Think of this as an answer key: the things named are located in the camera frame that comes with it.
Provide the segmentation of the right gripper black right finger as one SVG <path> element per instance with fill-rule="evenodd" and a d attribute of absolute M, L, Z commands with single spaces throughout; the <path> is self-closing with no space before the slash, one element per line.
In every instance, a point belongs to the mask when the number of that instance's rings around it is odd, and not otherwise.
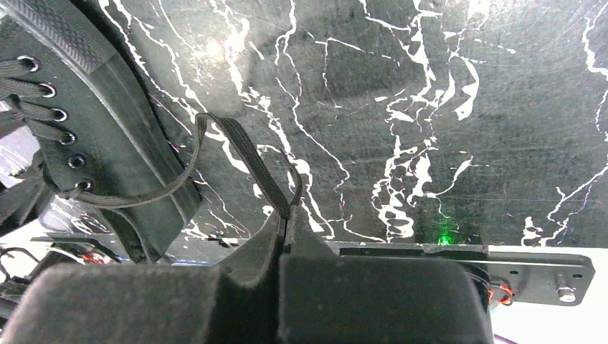
<path fill-rule="evenodd" d="M 337 255 L 291 208 L 279 261 L 280 343 L 491 343 L 485 300 L 446 259 Z"/>

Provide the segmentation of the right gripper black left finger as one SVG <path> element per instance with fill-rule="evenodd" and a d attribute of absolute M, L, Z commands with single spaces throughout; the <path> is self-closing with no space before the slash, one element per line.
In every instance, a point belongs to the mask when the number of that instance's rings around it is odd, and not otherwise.
<path fill-rule="evenodd" d="M 3 329 L 4 343 L 271 343 L 285 220 L 272 214 L 211 267 L 46 269 Z"/>

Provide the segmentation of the black canvas sneaker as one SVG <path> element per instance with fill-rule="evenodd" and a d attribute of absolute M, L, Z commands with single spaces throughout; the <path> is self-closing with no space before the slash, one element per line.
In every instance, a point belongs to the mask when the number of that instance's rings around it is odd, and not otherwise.
<path fill-rule="evenodd" d="M 1 188 L 5 234 L 52 198 L 73 200 L 101 215 L 130 260 L 157 262 L 199 205 L 133 71 L 70 1 L 1 3 L 1 135 L 19 128 L 39 147 Z"/>

